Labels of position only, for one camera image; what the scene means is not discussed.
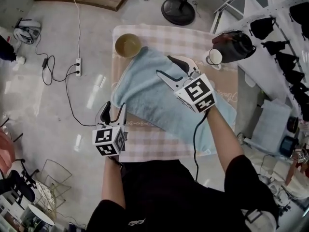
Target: gray floor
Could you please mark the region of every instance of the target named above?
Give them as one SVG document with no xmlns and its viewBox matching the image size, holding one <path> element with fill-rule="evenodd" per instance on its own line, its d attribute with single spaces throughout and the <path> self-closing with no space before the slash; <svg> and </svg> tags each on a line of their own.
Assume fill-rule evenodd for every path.
<svg viewBox="0 0 309 232">
<path fill-rule="evenodd" d="M 99 108 L 110 97 L 110 74 L 112 61 L 112 30 L 121 24 L 154 24 L 172 26 L 161 14 L 164 0 L 128 0 L 118 12 L 92 6 L 80 5 L 83 76 L 71 77 L 69 92 L 75 115 L 87 124 L 94 123 Z M 213 21 L 212 11 L 221 0 L 196 0 L 201 15 L 188 28 L 209 31 Z M 56 58 L 55 78 L 64 77 L 68 67 L 77 58 L 78 17 L 73 3 L 37 2 L 28 18 L 42 23 L 42 41 L 38 52 L 46 52 Z M 68 168 L 73 177 L 72 190 L 66 203 L 59 208 L 65 216 L 74 217 L 79 224 L 86 224 L 100 201 L 104 159 L 91 145 L 91 129 L 80 126 L 72 117 L 64 83 L 45 86 L 42 82 L 43 56 L 35 55 L 34 45 L 23 45 L 20 54 L 27 57 L 24 66 L 15 67 L 5 63 L 0 69 L 0 110 L 3 117 L 11 118 L 10 128 L 14 134 L 24 136 L 17 144 L 17 153 L 27 160 L 30 169 L 41 168 L 46 159 L 53 159 Z M 107 77 L 103 88 L 96 94 L 91 109 L 86 107 L 97 76 Z M 259 88 L 250 88 L 239 71 L 239 102 L 236 133 L 244 130 L 256 106 Z M 81 143 L 75 146 L 81 135 Z M 195 175 L 193 159 L 182 160 Z M 209 187 L 223 189 L 224 173 L 217 156 L 198 159 L 199 182 Z M 50 174 L 57 174 L 57 168 Z"/>
<path fill-rule="evenodd" d="M 19 18 L 27 16 L 33 0 L 0 0 L 0 27 L 13 29 Z"/>
</svg>

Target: extension cord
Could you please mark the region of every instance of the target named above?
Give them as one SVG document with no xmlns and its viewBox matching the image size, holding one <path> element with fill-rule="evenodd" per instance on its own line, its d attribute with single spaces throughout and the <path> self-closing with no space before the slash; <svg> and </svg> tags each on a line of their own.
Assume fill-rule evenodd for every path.
<svg viewBox="0 0 309 232">
<path fill-rule="evenodd" d="M 82 59 L 77 58 L 76 59 L 76 76 L 81 76 L 82 75 Z"/>
</svg>

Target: blue towel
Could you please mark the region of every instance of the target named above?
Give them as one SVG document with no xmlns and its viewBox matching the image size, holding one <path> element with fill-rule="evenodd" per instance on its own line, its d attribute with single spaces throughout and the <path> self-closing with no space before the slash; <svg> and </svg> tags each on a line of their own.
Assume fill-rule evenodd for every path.
<svg viewBox="0 0 309 232">
<path fill-rule="evenodd" d="M 143 47 L 114 89 L 112 104 L 119 108 L 125 102 L 129 113 L 175 135 L 184 143 L 193 145 L 194 129 L 204 113 L 197 114 L 183 105 L 169 86 L 157 76 L 156 70 L 175 78 L 187 77 L 185 72 L 161 52 Z M 215 95 L 217 108 L 231 126 L 236 118 L 235 109 L 217 92 Z M 207 120 L 197 130 L 196 146 L 199 151 L 209 149 L 210 153 L 216 153 Z"/>
</svg>

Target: person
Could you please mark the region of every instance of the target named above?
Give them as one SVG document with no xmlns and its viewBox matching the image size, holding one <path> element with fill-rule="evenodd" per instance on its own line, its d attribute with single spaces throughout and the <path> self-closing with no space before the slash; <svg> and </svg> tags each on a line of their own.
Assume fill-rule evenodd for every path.
<svg viewBox="0 0 309 232">
<path fill-rule="evenodd" d="M 2 36 L 0 36 L 0 58 L 11 62 L 16 61 L 20 65 L 26 62 L 26 58 L 17 56 L 14 52 L 14 47 Z"/>
<path fill-rule="evenodd" d="M 259 216 L 267 214 L 276 229 L 279 209 L 224 120 L 213 106 L 207 115 L 220 164 L 225 191 L 194 181 L 179 160 L 125 164 L 121 175 L 115 160 L 106 158 L 102 201 L 87 231 L 252 231 Z"/>
</svg>

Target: black kettle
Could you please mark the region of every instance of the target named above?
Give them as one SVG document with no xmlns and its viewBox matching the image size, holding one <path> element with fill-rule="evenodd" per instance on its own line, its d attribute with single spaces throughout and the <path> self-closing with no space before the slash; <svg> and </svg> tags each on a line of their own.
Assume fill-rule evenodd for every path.
<svg viewBox="0 0 309 232">
<path fill-rule="evenodd" d="M 213 49 L 222 54 L 222 63 L 250 57 L 256 51 L 249 36 L 242 31 L 223 33 L 212 40 Z"/>
</svg>

